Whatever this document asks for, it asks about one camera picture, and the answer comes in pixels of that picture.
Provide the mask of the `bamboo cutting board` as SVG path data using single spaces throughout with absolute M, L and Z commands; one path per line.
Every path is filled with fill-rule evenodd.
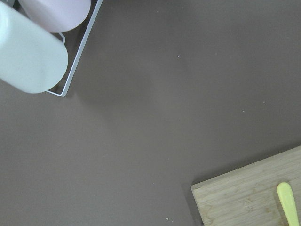
M 301 148 L 269 158 L 191 186 L 205 226 L 286 226 L 277 186 L 292 187 L 301 213 Z

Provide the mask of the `white cup on rack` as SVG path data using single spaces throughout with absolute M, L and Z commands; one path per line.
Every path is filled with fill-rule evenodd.
M 53 88 L 65 75 L 63 43 L 5 3 L 0 4 L 0 78 L 26 93 Z

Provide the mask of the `pink cup on rack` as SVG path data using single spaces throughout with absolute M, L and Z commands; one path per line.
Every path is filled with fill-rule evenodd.
M 70 31 L 88 16 L 89 0 L 20 0 L 27 16 L 51 33 Z

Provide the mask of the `yellow plastic knife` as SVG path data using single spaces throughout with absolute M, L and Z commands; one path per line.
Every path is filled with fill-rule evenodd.
M 292 187 L 287 182 L 277 186 L 277 194 L 289 226 L 299 226 L 299 219 Z

